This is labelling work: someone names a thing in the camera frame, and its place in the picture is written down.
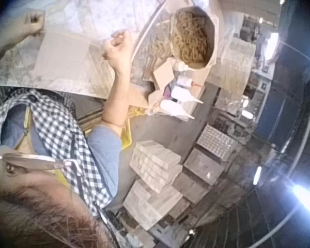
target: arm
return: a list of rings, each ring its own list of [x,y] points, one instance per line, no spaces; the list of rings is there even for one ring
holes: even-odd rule
[[[115,71],[115,80],[103,111],[101,124],[121,135],[129,109],[129,85],[131,76],[131,34],[119,30],[106,42],[103,57]]]
[[[8,24],[0,23],[0,59],[16,44],[43,29],[43,11],[27,10]]]

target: sleeve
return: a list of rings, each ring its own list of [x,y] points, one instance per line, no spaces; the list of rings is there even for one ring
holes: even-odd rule
[[[118,190],[118,164],[121,140],[106,125],[98,125],[92,129],[87,141],[95,163],[97,163],[101,170],[103,180],[114,197]]]

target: glasses frame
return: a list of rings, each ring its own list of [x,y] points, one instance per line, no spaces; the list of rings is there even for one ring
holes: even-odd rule
[[[53,168],[28,168],[28,167],[25,167],[25,166],[21,166],[20,164],[14,164],[14,162],[12,162],[11,160],[14,160],[14,159],[19,159],[19,160],[38,160],[38,161],[43,161],[43,162],[49,162],[49,163],[52,163],[53,165]],[[3,155],[0,155],[0,160],[3,160],[5,161],[6,163],[9,163],[13,166],[16,166],[16,167],[22,167],[24,169],[28,169],[28,170],[33,170],[33,171],[50,171],[50,170],[54,170],[54,169],[63,169],[64,167],[67,167],[67,166],[73,166],[75,165],[76,169],[77,169],[77,175],[78,176],[83,176],[84,173],[83,171],[81,170],[80,166],[79,166],[79,163],[76,159],[64,159],[62,161],[60,160],[57,160],[55,158],[52,158],[52,157],[48,157],[48,156],[43,156],[43,155],[34,155],[34,154],[26,154],[26,153],[20,153],[20,152],[9,152],[9,153],[5,153]],[[105,211],[101,210],[101,208],[98,206],[98,204],[93,201],[92,202],[96,208],[96,211],[98,213],[98,218],[97,220],[101,219],[101,221],[104,223],[107,231],[110,233],[113,241],[114,241],[114,244],[116,246],[116,248],[120,248],[120,245],[118,243],[118,240],[114,234],[114,232],[112,231],[112,229],[110,228],[109,224],[107,223],[108,222],[108,217],[105,213]]]

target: fluorescent light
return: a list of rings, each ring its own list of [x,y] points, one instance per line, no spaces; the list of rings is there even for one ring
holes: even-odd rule
[[[246,117],[247,119],[250,119],[250,120],[254,118],[254,115],[252,113],[248,112],[247,110],[243,110],[242,115],[244,117]]]
[[[293,187],[293,192],[303,206],[310,211],[310,192],[300,185]]]
[[[273,57],[275,48],[277,47],[279,40],[278,33],[272,33],[270,39],[268,40],[267,48],[265,49],[265,59],[270,60]]]
[[[248,103],[249,103],[249,100],[248,100],[248,99],[245,99],[245,100],[243,101],[242,106],[243,106],[243,107],[247,107],[247,106],[248,106]]]
[[[262,167],[259,166],[259,167],[257,168],[257,171],[256,171],[255,176],[254,176],[253,185],[257,185],[258,180],[259,180],[259,177],[260,177],[261,171],[262,171]]]

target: paper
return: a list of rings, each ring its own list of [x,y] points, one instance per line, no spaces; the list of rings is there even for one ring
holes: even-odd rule
[[[175,79],[174,72],[172,70],[171,61],[166,61],[163,65],[157,68],[153,73],[156,84],[155,89],[164,90],[164,88]]]
[[[78,80],[90,39],[75,34],[46,33],[36,60],[34,75]]]

